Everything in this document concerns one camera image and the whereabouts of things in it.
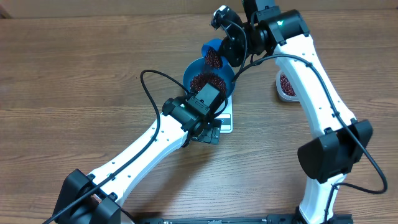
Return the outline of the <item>blue plastic measuring scoop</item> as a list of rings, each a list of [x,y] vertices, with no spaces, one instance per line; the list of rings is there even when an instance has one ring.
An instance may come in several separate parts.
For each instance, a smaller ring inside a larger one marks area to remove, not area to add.
[[[212,39],[203,44],[201,48],[202,57],[205,59],[205,64],[214,69],[221,69],[223,67],[223,59],[219,53],[221,47],[221,39]]]

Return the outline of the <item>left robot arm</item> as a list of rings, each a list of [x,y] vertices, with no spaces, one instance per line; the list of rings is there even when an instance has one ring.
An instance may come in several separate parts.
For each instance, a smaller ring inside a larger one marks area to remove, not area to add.
[[[217,144],[227,100],[185,95],[168,99],[151,127],[111,161],[64,180],[48,223],[132,223],[122,206],[135,186],[171,152],[190,141]]]

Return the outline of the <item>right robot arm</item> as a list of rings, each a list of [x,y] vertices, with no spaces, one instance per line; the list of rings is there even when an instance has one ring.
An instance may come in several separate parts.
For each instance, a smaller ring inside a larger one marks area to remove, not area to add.
[[[351,215],[337,215],[333,205],[355,163],[366,155],[373,134],[369,121],[358,121],[344,104],[324,70],[310,30],[296,10],[282,12],[273,1],[244,1],[246,21],[228,6],[211,20],[226,37],[221,58],[243,72],[274,60],[287,77],[308,119],[312,140],[297,156],[307,176],[303,199],[291,223],[352,223]]]

